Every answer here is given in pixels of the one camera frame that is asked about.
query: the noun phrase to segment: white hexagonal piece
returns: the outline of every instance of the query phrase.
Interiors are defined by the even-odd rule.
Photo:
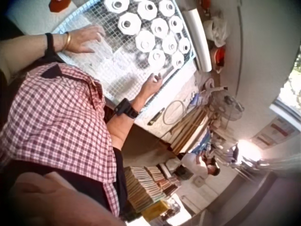
[[[172,1],[162,0],[159,3],[159,10],[164,16],[172,16],[175,12],[175,7]]]
[[[152,33],[161,39],[163,39],[167,36],[168,30],[169,30],[166,21],[163,20],[162,18],[154,19],[151,23],[150,28],[151,28]]]
[[[166,54],[172,55],[177,50],[177,41],[169,34],[162,41],[162,48]]]
[[[174,68],[180,69],[184,65],[184,55],[179,51],[176,51],[171,56],[171,64],[174,66]]]
[[[188,53],[190,50],[190,41],[188,38],[181,38],[179,41],[179,51],[183,54]]]
[[[154,49],[150,52],[148,62],[151,67],[161,69],[165,64],[165,54],[160,49]]]
[[[137,14],[125,13],[124,15],[119,17],[118,28],[124,34],[137,34],[141,28],[141,20]]]
[[[151,52],[156,44],[155,36],[149,31],[140,31],[135,40],[137,48],[143,53]]]
[[[174,33],[180,33],[183,30],[183,21],[178,16],[172,16],[168,24],[170,30]]]
[[[112,13],[122,13],[127,10],[130,0],[104,0],[107,10]]]
[[[152,1],[142,1],[138,4],[137,13],[142,19],[152,20],[157,16],[157,7]]]

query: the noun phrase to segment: fan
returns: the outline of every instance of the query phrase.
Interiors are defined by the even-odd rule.
[[[212,93],[211,106],[221,117],[236,121],[243,115],[245,108],[226,90]]]

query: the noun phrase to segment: black watch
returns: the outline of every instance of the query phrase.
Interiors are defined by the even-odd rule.
[[[128,99],[124,98],[117,107],[114,109],[114,113],[118,116],[121,114],[126,114],[131,119],[137,118],[139,112],[137,112],[134,108],[132,108]]]

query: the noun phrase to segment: gold bracelet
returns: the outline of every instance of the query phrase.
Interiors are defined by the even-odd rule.
[[[67,41],[66,41],[66,44],[64,45],[62,51],[66,50],[66,49],[68,48],[70,42],[71,42],[71,35],[70,35],[70,33],[69,33],[69,32],[66,32],[65,34],[67,34]]]

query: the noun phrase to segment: window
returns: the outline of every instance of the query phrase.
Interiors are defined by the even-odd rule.
[[[293,69],[270,109],[301,131],[301,45]]]

